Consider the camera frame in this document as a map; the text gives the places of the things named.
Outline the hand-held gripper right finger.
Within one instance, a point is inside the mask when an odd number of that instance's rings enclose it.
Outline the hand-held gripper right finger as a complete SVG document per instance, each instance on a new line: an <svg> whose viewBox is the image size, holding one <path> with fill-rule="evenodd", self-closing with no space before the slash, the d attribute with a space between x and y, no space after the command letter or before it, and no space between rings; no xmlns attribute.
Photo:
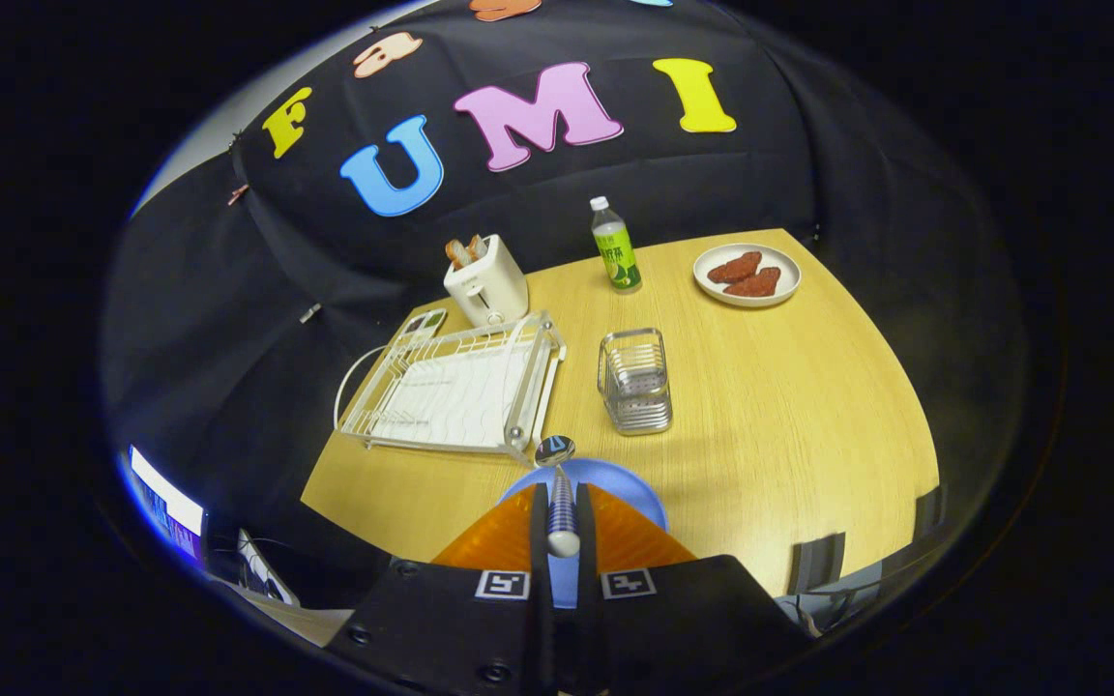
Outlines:
<svg viewBox="0 0 1114 696"><path fill-rule="evenodd" d="M734 556L695 559L600 486L576 525L579 695L747 695L813 647Z"/></svg>

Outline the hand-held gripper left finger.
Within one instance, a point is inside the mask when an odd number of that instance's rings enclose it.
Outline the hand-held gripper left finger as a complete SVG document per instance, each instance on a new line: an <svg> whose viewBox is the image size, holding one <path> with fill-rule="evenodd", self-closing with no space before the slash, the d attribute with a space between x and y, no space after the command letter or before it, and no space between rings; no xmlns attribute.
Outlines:
<svg viewBox="0 0 1114 696"><path fill-rule="evenodd" d="M495 507L508 563L395 559L326 651L371 695L553 695L554 607L547 486Z"/></svg>

